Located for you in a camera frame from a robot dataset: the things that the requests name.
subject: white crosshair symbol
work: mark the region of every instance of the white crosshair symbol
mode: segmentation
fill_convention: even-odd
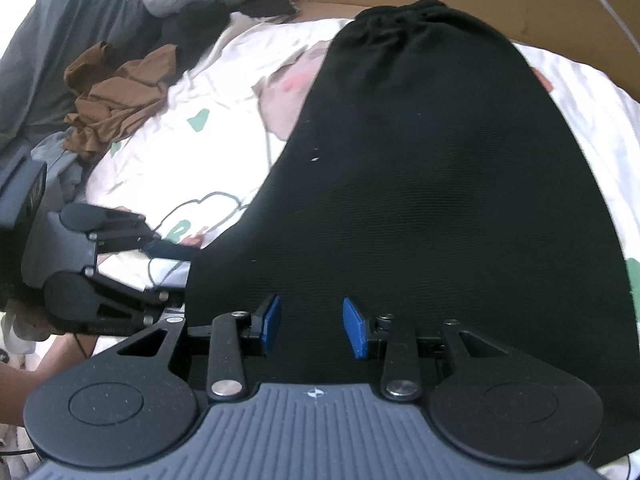
[[[313,388],[309,390],[306,394],[313,399],[319,399],[324,395],[324,391],[322,391],[320,388]]]

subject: crumpled brown fabric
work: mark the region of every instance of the crumpled brown fabric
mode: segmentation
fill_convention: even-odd
[[[112,142],[132,136],[159,112],[176,79],[175,45],[162,46],[116,70],[111,66],[115,57],[115,49],[101,42],[65,70],[66,84],[78,95],[78,113],[65,117],[76,129],[63,147],[89,162],[100,160]]]

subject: bed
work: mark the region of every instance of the bed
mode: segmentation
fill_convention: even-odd
[[[29,1],[0,32],[0,56]],[[0,0],[2,8],[7,8]],[[90,175],[89,203],[143,214],[175,243],[202,247],[242,216],[285,142],[268,131],[259,97],[270,78],[321,41],[330,41],[361,8],[301,4],[290,23],[234,13],[219,40],[170,88],[164,111],[132,137],[115,142]],[[515,44],[569,124],[606,200],[640,309],[640,104],[602,72],[563,56]],[[139,252],[103,258],[100,273],[140,290],[184,286],[189,264],[150,260]],[[115,341],[104,338],[98,351]],[[50,342],[28,358],[35,367]],[[601,471],[640,474],[640,454]]]

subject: ribbed surface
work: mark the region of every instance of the ribbed surface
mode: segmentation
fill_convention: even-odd
[[[245,402],[217,405],[180,449],[116,472],[45,464],[33,480],[532,480],[599,479],[584,465],[519,474],[472,462],[441,443],[414,406],[367,385],[265,384]]]

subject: metal screw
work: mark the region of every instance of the metal screw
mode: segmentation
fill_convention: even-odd
[[[386,390],[394,397],[408,397],[418,391],[418,386],[411,381],[398,379],[386,385]]]
[[[242,392],[242,384],[233,379],[223,379],[213,383],[211,391],[220,397],[231,397]]]

